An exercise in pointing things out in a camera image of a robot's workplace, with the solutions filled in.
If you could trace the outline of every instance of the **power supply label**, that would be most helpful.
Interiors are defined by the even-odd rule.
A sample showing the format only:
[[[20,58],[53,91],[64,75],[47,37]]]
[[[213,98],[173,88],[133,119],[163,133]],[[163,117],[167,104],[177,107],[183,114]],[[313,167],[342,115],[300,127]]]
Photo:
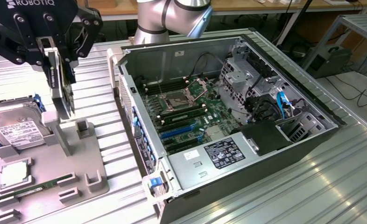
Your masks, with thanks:
[[[245,159],[232,138],[224,139],[204,147],[213,165],[221,169]]]
[[[0,133],[13,147],[43,141],[43,135],[33,121],[0,127]]]

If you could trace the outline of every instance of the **robotiq logo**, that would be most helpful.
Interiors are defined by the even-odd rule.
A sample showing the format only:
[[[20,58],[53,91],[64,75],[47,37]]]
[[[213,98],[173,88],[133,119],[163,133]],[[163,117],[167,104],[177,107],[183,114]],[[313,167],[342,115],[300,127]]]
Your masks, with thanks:
[[[7,0],[8,8],[16,6],[53,6],[55,0]]]

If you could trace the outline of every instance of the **motherboard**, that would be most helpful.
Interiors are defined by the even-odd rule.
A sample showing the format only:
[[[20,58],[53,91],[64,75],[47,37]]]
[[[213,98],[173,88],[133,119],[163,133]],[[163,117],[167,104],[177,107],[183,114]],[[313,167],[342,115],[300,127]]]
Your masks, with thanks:
[[[239,127],[205,78],[181,78],[144,89],[141,98],[169,154],[228,136]]]

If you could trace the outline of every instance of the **metal grating table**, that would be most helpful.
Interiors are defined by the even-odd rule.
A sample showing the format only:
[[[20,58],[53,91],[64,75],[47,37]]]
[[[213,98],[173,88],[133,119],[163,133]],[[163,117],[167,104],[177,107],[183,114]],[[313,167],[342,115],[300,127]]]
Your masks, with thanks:
[[[275,46],[247,29],[217,31],[204,36],[247,34],[305,87],[348,123],[348,126],[307,157],[216,201],[175,223],[367,223],[367,123],[350,115],[346,106],[325,93],[301,68]],[[49,214],[35,223],[157,223],[141,189],[141,177],[121,118],[113,102],[105,50],[128,41],[97,44],[76,69],[76,116],[95,123],[111,191],[103,196]],[[0,99],[41,94],[52,107],[41,73],[0,57]]]
[[[303,62],[303,68],[307,70],[312,61],[315,60],[316,55],[320,52],[320,48],[327,44],[328,40],[331,39],[331,36],[333,35],[336,29],[340,25],[344,25],[350,31],[354,30],[356,33],[359,33],[364,38],[367,38],[367,14],[358,14],[358,15],[339,15],[335,19],[331,27],[327,30],[325,35],[323,36],[315,50],[309,55],[307,55],[304,62]],[[347,32],[336,41],[336,45],[340,45],[343,41],[346,40],[346,37],[348,36],[350,32]],[[363,64],[363,66],[359,69],[363,69],[367,67],[367,64]]]

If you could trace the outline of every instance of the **wooden table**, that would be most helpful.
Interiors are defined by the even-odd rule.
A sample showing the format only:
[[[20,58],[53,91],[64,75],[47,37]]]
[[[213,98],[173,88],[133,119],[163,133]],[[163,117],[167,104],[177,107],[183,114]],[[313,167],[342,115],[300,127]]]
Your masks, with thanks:
[[[300,10],[307,0],[301,3],[291,4],[288,13],[293,13],[288,21],[277,44],[281,44],[288,31],[297,19]],[[367,13],[367,0],[360,0],[348,5],[333,6],[324,0],[313,0],[307,12],[321,11],[348,11],[359,10],[362,14]],[[104,21],[133,20],[137,19],[137,2],[136,0],[79,0],[79,4],[87,7],[96,8]],[[283,3],[260,3],[255,0],[212,0],[213,13],[212,15],[240,15],[240,14],[276,14],[285,13],[288,5]]]

